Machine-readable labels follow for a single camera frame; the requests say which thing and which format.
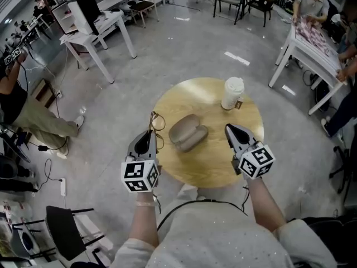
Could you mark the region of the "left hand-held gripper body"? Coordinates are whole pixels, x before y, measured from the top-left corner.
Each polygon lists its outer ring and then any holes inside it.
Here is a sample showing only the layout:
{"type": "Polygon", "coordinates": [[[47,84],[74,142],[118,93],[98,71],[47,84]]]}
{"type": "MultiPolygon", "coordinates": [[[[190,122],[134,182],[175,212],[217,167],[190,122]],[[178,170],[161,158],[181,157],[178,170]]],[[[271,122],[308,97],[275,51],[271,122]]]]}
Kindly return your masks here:
{"type": "Polygon", "coordinates": [[[127,156],[121,164],[121,181],[130,193],[151,192],[159,175],[157,160],[136,160],[127,156]]]}

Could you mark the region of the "brown glasses case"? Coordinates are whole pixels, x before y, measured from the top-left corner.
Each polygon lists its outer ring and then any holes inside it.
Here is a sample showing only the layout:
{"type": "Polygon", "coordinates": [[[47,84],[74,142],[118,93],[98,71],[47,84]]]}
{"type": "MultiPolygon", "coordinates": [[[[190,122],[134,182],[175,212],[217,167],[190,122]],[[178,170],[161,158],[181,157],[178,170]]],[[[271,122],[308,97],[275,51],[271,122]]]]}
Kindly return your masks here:
{"type": "Polygon", "coordinates": [[[176,122],[168,136],[177,150],[189,152],[208,136],[208,128],[197,115],[190,114],[176,122]]]}

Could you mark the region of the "round wooden side table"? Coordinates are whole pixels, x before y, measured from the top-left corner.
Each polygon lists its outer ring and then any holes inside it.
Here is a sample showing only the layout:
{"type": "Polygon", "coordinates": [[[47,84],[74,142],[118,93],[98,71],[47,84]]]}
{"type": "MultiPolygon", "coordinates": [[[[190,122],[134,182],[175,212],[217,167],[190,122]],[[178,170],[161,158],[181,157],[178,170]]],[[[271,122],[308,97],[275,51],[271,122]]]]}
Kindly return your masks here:
{"type": "Polygon", "coordinates": [[[218,188],[238,181],[231,161],[233,150],[224,132],[232,123],[250,129],[255,138],[264,140],[264,127],[258,107],[247,94],[240,109],[229,111],[221,107],[224,94],[223,80],[194,78],[169,89],[156,103],[155,112],[166,121],[159,132],[164,147],[157,158],[163,169],[176,180],[198,188],[218,188]],[[180,119],[195,114],[208,128],[208,136],[189,152],[181,152],[170,141],[168,132],[180,119]]]}

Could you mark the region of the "black office chair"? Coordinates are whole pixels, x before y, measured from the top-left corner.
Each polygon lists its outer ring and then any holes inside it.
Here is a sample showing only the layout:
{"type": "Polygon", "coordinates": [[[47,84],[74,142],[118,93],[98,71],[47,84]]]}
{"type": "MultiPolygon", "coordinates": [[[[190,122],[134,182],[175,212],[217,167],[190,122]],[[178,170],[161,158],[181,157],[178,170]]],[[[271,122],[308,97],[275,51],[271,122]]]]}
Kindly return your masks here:
{"type": "Polygon", "coordinates": [[[357,149],[353,145],[351,145],[350,149],[345,150],[342,150],[340,146],[335,146],[333,152],[339,153],[342,166],[336,171],[329,173],[329,179],[332,179],[337,173],[343,172],[342,183],[337,190],[337,193],[341,194],[346,182],[353,176],[353,173],[357,172],[357,149]]]}

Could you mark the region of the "person's left forearm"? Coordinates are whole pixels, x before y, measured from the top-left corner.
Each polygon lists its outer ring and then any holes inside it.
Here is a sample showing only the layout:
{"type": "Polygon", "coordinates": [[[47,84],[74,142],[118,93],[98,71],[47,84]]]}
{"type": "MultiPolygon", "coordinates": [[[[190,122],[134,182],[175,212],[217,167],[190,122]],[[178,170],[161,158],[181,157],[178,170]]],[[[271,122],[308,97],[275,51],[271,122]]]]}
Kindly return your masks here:
{"type": "MultiPolygon", "coordinates": [[[[137,201],[154,202],[153,193],[138,193],[137,201]]],[[[129,238],[143,241],[153,247],[159,245],[155,207],[136,206],[129,238]]]]}

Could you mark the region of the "person's right forearm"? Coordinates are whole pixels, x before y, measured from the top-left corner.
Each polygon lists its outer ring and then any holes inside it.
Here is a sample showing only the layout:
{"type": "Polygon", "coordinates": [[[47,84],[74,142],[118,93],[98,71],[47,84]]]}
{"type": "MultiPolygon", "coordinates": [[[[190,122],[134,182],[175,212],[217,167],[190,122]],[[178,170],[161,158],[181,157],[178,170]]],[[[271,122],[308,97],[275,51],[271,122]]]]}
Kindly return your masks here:
{"type": "Polygon", "coordinates": [[[256,222],[271,232],[286,224],[277,203],[262,178],[247,180],[256,222]]]}

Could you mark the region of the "eyeglasses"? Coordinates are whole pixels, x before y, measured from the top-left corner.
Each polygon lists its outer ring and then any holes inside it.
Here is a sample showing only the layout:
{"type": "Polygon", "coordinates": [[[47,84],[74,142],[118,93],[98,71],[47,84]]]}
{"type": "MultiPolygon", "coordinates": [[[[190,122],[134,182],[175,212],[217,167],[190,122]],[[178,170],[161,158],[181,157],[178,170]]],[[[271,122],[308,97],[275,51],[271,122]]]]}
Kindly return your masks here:
{"type": "Polygon", "coordinates": [[[155,134],[157,151],[162,149],[165,145],[163,137],[159,134],[160,131],[164,130],[166,127],[166,121],[164,117],[155,111],[151,112],[149,129],[155,134]]]}

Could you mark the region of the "white lidded paper cup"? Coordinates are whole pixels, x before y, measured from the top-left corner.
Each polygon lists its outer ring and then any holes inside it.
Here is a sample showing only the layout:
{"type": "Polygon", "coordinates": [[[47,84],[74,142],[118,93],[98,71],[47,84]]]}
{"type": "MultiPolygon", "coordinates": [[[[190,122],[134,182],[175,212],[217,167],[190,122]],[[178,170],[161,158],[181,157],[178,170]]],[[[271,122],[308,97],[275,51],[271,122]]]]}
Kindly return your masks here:
{"type": "Polygon", "coordinates": [[[221,100],[221,106],[225,110],[235,108],[237,102],[245,91],[244,81],[239,77],[231,77],[225,81],[224,94],[221,100]]]}

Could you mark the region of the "long white table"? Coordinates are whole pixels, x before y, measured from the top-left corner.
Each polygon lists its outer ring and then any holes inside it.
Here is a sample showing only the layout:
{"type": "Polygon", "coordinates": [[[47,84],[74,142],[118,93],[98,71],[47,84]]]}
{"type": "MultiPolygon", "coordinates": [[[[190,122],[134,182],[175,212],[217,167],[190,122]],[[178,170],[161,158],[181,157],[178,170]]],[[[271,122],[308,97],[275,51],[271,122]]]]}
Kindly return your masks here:
{"type": "Polygon", "coordinates": [[[337,78],[337,71],[341,69],[341,63],[337,56],[337,52],[331,46],[328,46],[327,48],[330,51],[328,56],[304,39],[296,32],[295,27],[291,26],[287,39],[275,62],[277,69],[268,86],[274,86],[290,56],[298,59],[303,65],[307,66],[313,73],[318,75],[318,78],[310,86],[312,90],[316,89],[322,81],[328,85],[330,90],[309,110],[308,114],[312,115],[342,86],[348,85],[347,81],[341,82],[337,78]]]}

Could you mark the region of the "wooden frame stool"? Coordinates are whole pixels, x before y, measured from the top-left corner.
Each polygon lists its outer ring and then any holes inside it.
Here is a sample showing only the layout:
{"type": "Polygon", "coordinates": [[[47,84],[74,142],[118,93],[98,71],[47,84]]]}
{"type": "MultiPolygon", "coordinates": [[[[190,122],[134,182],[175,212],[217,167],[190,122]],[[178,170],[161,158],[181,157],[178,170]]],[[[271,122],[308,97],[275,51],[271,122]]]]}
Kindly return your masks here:
{"type": "Polygon", "coordinates": [[[142,20],[142,27],[146,28],[144,13],[148,14],[148,11],[150,9],[154,9],[154,12],[156,14],[156,20],[157,22],[159,22],[160,18],[158,16],[155,0],[141,0],[133,6],[130,6],[131,17],[133,18],[134,23],[137,24],[136,15],[139,15],[142,20]]]}

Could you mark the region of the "person's white trouser leg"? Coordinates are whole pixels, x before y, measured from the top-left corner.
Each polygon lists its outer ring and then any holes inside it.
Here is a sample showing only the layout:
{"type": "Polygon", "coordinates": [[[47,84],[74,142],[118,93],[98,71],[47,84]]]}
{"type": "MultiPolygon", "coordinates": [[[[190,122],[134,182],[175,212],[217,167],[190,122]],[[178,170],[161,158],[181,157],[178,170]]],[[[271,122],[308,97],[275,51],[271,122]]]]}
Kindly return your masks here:
{"type": "Polygon", "coordinates": [[[206,197],[199,195],[199,189],[197,187],[184,184],[177,195],[177,199],[182,201],[193,201],[206,200],[206,197]]]}

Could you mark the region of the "pile of pink white packets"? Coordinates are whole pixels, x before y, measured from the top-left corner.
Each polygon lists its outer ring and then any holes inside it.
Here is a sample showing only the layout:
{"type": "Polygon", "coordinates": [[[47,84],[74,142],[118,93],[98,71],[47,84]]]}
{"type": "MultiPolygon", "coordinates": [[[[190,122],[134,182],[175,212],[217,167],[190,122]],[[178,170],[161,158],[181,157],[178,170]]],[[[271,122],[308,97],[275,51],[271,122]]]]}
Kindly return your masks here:
{"type": "Polygon", "coordinates": [[[329,45],[326,42],[326,39],[313,23],[301,20],[297,23],[296,26],[296,32],[301,35],[307,42],[309,42],[326,56],[330,55],[329,45]]]}

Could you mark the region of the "person's white top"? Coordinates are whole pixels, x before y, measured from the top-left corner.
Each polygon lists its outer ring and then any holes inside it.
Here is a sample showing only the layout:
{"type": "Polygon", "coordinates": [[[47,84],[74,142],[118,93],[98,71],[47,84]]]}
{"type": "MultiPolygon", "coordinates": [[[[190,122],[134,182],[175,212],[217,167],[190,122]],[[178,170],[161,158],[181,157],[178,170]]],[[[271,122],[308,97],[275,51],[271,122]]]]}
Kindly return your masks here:
{"type": "Polygon", "coordinates": [[[302,220],[271,232],[228,203],[184,205],[163,221],[157,247],[129,238],[110,268],[337,268],[302,220]]]}

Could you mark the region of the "grey plastic chair black legs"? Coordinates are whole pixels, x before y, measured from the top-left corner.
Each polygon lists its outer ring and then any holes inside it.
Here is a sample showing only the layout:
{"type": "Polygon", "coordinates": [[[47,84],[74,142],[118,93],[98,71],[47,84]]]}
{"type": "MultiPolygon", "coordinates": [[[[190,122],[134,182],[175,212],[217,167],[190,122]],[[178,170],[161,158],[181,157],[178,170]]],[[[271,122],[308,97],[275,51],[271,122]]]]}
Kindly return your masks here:
{"type": "Polygon", "coordinates": [[[104,238],[101,235],[87,243],[84,243],[82,236],[76,226],[74,215],[78,213],[93,211],[93,208],[71,210],[54,206],[46,207],[45,222],[52,241],[59,254],[66,260],[71,261],[81,253],[86,251],[89,245],[104,238]]]}

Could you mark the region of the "black and white box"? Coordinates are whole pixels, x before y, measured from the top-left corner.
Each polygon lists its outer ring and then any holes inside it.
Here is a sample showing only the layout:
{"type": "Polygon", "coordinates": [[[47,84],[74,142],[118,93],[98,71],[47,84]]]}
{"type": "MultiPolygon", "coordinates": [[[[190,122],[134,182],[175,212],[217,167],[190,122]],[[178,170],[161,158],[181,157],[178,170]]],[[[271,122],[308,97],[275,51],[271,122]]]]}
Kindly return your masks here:
{"type": "Polygon", "coordinates": [[[101,15],[95,0],[66,0],[74,17],[74,25],[79,32],[90,35],[99,35],[94,24],[101,15]]]}

